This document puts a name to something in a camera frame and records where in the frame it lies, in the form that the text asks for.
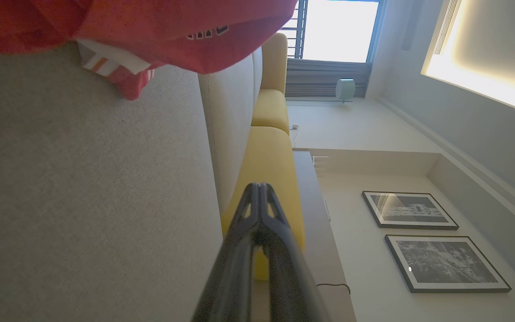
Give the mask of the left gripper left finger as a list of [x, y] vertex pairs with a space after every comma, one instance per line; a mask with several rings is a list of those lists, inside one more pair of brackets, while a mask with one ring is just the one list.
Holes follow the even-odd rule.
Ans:
[[202, 291], [193, 322], [249, 322], [260, 186], [250, 183], [227, 230]]

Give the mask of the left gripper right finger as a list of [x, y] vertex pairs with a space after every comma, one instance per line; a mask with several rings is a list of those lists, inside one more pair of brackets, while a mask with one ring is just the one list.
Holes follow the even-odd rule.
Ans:
[[269, 261], [270, 320], [329, 322], [301, 248], [271, 185], [260, 184], [260, 234]]

